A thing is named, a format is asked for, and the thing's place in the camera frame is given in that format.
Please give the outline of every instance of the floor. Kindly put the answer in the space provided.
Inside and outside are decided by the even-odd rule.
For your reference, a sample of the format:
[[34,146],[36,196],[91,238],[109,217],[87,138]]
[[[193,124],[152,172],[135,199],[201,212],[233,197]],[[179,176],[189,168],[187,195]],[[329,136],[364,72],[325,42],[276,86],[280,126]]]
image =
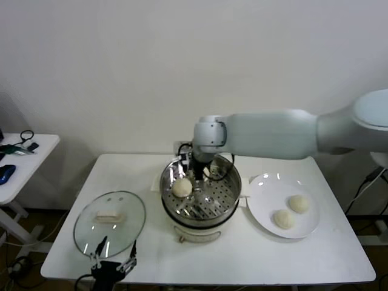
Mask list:
[[[41,235],[41,237],[45,237],[48,235],[52,229],[55,227],[55,225],[58,223],[60,217],[62,216],[61,212],[30,212],[30,216],[27,219],[21,219],[20,225],[22,225],[25,229],[28,231],[31,231],[33,226],[37,224],[45,224],[47,227],[44,230],[44,233]],[[370,221],[351,221],[350,222],[353,228],[356,230],[359,230],[363,228],[364,226],[370,224]],[[49,238],[47,241],[54,241],[55,236],[57,235],[59,231],[58,230]],[[370,227],[362,230],[359,234],[360,235],[373,235],[377,234],[378,231],[374,225],[371,225]],[[19,243],[17,240],[9,237],[9,241],[11,243]],[[2,272],[5,269],[5,259],[6,254],[8,253],[8,261],[12,262],[12,260],[15,258],[16,254],[19,251],[19,247],[15,246],[7,246],[3,245],[0,247],[0,272]],[[365,247],[365,251],[372,262],[377,278],[380,278],[382,275],[388,273],[388,247]],[[45,258],[45,254],[40,253],[31,253],[29,255],[34,263],[42,262]],[[39,284],[44,281],[42,276],[40,275],[40,267],[41,265],[34,266],[33,270],[27,274],[27,276],[19,281],[19,284],[24,287],[33,286],[35,284]],[[26,290],[23,289],[16,284],[12,285],[12,283],[9,283],[7,288],[5,289],[5,285],[8,282],[8,273],[4,272],[0,275],[0,291],[17,291],[17,290]],[[71,291],[73,290],[73,284],[68,281],[46,281],[44,284],[41,284],[40,286],[32,289],[35,291],[46,291],[46,290],[55,290],[55,291]],[[190,286],[190,287],[177,287],[175,286],[174,291],[176,291],[178,288],[185,288],[185,290],[190,289],[191,291],[194,290],[205,290],[205,291],[237,291],[237,290],[244,290],[244,291],[291,291],[292,288],[285,286],[285,287],[220,287],[220,286]],[[125,286],[118,284],[115,287],[115,291],[125,291],[125,290],[131,290],[131,291],[142,291],[142,290],[160,290],[161,288],[159,286],[142,286],[142,285],[132,285],[132,286]],[[163,287],[164,291],[172,291],[171,287]],[[306,287],[300,287],[300,291],[303,291],[306,289]],[[357,284],[357,285],[345,285],[338,287],[336,291],[377,291],[378,290],[378,279],[372,283],[367,284]],[[383,281],[382,289],[381,291],[387,290],[388,291],[388,278],[386,278],[386,281]]]

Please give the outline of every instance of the white plate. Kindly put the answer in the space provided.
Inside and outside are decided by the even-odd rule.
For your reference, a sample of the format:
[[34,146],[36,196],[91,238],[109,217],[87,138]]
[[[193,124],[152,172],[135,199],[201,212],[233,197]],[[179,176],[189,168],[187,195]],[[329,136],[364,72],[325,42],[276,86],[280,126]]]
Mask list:
[[[249,210],[270,232],[285,238],[304,238],[318,227],[318,203],[301,181],[281,173],[265,173],[253,179],[250,189]],[[293,195],[305,196],[310,201],[306,213],[296,213],[289,207],[288,200]],[[272,215],[281,209],[290,211],[295,217],[291,229],[282,229],[273,222]]]

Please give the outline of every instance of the computer mouse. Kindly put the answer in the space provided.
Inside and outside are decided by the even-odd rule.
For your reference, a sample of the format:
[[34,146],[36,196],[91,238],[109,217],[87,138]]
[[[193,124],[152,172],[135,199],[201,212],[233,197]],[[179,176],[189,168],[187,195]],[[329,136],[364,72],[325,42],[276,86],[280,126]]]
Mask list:
[[5,165],[0,167],[0,185],[5,184],[10,179],[15,170],[15,165]]

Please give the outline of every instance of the metal rim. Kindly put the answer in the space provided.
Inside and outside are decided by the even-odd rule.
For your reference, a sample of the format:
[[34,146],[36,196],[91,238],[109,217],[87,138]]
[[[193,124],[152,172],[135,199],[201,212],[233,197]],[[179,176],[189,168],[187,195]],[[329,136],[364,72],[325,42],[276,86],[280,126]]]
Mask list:
[[169,215],[169,217],[171,217],[171,219],[174,220],[174,222],[180,224],[181,226],[187,227],[187,228],[189,228],[189,229],[198,229],[198,230],[212,229],[212,228],[214,228],[214,227],[218,227],[218,226],[220,226],[221,224],[224,224],[225,222],[227,222],[227,221],[233,216],[234,212],[236,211],[236,209],[237,209],[237,207],[238,207],[238,202],[239,202],[239,199],[237,200],[237,205],[236,205],[236,207],[234,207],[234,208],[232,208],[232,209],[229,209],[229,210],[232,210],[232,213],[231,213],[229,216],[227,216],[227,218],[226,218],[225,220],[220,221],[220,222],[218,222],[218,223],[216,223],[216,224],[214,224],[214,225],[211,225],[211,226],[190,226],[190,225],[188,225],[188,224],[183,223],[182,221],[177,220],[177,218],[175,218],[174,216],[172,216],[172,215],[170,214],[170,212],[167,210],[167,207],[166,207],[166,205],[164,204],[164,201],[162,200],[162,204],[163,204],[164,210],[167,212],[167,214]]
[[120,250],[120,251],[117,252],[117,253],[114,253],[114,254],[112,254],[112,255],[106,256],[105,259],[106,259],[106,258],[111,258],[111,257],[113,257],[113,256],[116,256],[116,255],[118,255],[119,253],[122,253],[123,251],[127,250],[127,249],[128,249],[128,248],[129,248],[129,247],[130,247],[130,246],[131,246],[131,245],[139,238],[139,235],[140,235],[140,233],[142,232],[142,230],[143,230],[143,228],[144,228],[144,224],[146,223],[146,219],[147,219],[146,206],[144,205],[143,200],[142,200],[137,194],[135,194],[135,193],[133,193],[133,192],[130,192],[130,191],[126,191],[126,190],[111,191],[111,192],[102,194],[102,195],[98,196],[97,198],[93,199],[92,201],[90,201],[90,202],[89,202],[89,203],[81,210],[81,212],[79,213],[79,215],[78,215],[78,217],[77,217],[77,220],[76,220],[75,223],[74,223],[74,227],[73,227],[73,240],[74,240],[74,244],[75,244],[76,248],[77,248],[83,255],[90,257],[90,255],[84,253],[84,252],[78,247],[78,244],[77,244],[76,239],[75,239],[75,227],[76,227],[76,225],[77,225],[77,222],[78,222],[78,220],[79,220],[79,217],[81,216],[81,214],[83,213],[83,211],[84,211],[86,208],[88,208],[90,205],[92,205],[93,202],[95,202],[97,199],[100,199],[101,197],[106,196],[106,195],[108,195],[108,194],[118,193],[118,192],[124,192],[124,193],[127,193],[127,194],[131,194],[131,195],[135,196],[136,198],[138,198],[138,199],[140,200],[141,205],[143,206],[143,210],[144,210],[144,219],[143,219],[143,224],[141,225],[141,228],[140,228],[139,232],[138,232],[138,233],[136,234],[136,236],[135,236],[135,239],[134,239],[127,247],[125,247],[124,249]]
[[[216,157],[218,158],[218,163],[216,162],[216,164],[215,164],[216,167],[222,167],[222,165],[225,163],[230,164],[230,161],[227,158],[225,158],[224,156],[216,155]],[[161,192],[162,204],[163,204],[164,210],[169,214],[169,216],[171,218],[173,218],[173,220],[176,221],[177,223],[179,223],[180,225],[182,225],[184,227],[191,228],[191,229],[211,229],[212,227],[219,226],[223,222],[227,221],[230,218],[230,216],[232,216],[234,214],[234,212],[238,206],[239,195],[241,194],[241,177],[237,171],[237,168],[235,166],[233,166],[232,169],[234,171],[234,174],[230,178],[227,176],[226,181],[222,182],[222,183],[225,183],[225,185],[223,185],[224,187],[227,186],[227,188],[226,188],[227,190],[225,190],[225,191],[226,192],[228,192],[228,190],[231,191],[229,195],[227,193],[225,193],[225,194],[228,195],[230,199],[234,200],[234,201],[230,201],[229,205],[228,204],[226,206],[222,205],[223,206],[222,214],[215,216],[215,217],[209,217],[209,218],[203,218],[203,219],[201,219],[201,217],[199,217],[199,218],[183,217],[182,221],[181,221],[178,217],[175,217],[175,215],[171,213],[170,206],[168,206],[168,204],[166,204],[166,203],[168,203],[168,201],[170,201],[170,199],[173,199],[173,197],[172,198],[169,198],[170,196],[167,197],[167,195],[169,195],[169,194],[166,193],[165,187],[166,187],[166,183],[168,185],[169,180],[166,181],[166,177],[164,178],[164,175],[163,175],[165,172],[169,171],[169,168],[174,168],[174,164],[176,164],[176,163],[179,163],[179,158],[173,158],[164,167],[164,170],[162,171],[162,177],[159,180],[159,189]],[[236,192],[236,190],[233,190],[232,187],[237,187],[238,192]]]

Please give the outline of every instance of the glass lid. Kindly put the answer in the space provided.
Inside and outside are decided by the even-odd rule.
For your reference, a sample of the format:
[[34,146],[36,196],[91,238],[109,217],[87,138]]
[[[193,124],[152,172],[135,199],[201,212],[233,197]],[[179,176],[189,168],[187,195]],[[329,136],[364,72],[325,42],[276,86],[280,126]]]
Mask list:
[[146,221],[146,207],[140,197],[127,191],[106,193],[87,205],[74,226],[74,242],[90,256],[107,237],[101,258],[121,253],[138,238]]

